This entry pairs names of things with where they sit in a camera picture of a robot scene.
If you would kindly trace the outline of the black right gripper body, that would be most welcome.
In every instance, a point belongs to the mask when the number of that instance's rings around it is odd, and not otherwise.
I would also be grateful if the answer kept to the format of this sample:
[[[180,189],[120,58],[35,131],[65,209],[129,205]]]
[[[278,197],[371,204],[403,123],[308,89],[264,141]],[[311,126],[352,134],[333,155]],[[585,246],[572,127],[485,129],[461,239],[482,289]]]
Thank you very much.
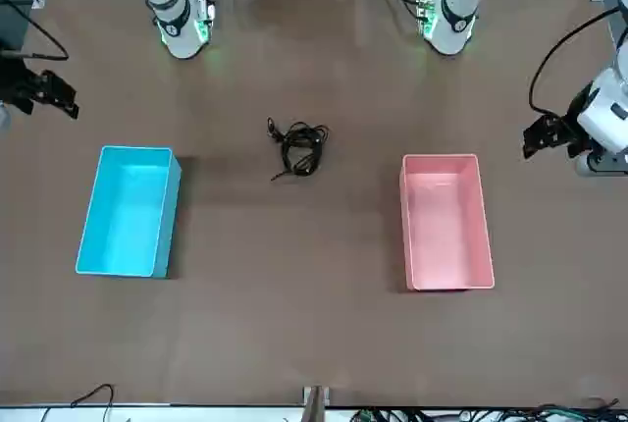
[[[47,104],[46,71],[36,73],[20,59],[1,60],[1,101],[26,115],[31,115],[35,103]]]

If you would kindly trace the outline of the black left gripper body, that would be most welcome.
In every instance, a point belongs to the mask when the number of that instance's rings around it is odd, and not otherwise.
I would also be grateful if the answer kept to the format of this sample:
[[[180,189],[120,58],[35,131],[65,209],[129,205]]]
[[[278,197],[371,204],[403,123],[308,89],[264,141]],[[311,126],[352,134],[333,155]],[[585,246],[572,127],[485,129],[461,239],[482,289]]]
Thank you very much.
[[[596,143],[578,122],[578,116],[584,112],[591,101],[593,84],[589,82],[569,104],[567,113],[562,117],[565,127],[567,154],[575,158],[579,154],[591,151]]]

